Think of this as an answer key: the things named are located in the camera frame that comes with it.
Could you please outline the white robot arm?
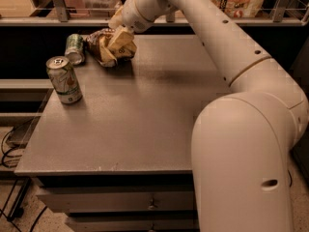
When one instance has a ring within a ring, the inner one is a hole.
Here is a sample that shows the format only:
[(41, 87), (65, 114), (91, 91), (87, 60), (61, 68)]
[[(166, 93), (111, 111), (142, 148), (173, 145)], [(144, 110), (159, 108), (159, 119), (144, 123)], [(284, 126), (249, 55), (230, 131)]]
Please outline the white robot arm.
[(191, 165), (201, 232), (293, 232), (287, 155), (308, 100), (291, 76), (211, 0), (126, 0), (109, 22), (142, 33), (181, 11), (229, 85), (194, 124)]

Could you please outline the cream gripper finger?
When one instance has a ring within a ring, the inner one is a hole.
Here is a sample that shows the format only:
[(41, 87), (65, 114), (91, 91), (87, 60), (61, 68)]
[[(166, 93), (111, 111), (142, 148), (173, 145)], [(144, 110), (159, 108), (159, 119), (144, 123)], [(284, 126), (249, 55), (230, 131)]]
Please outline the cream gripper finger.
[(100, 63), (103, 67), (111, 68), (117, 65), (116, 57), (108, 49), (108, 44), (111, 40), (111, 36), (102, 36), (99, 38), (99, 54)]
[(134, 35), (123, 26), (119, 26), (108, 43), (107, 48), (117, 59), (132, 58), (137, 46), (134, 43)]

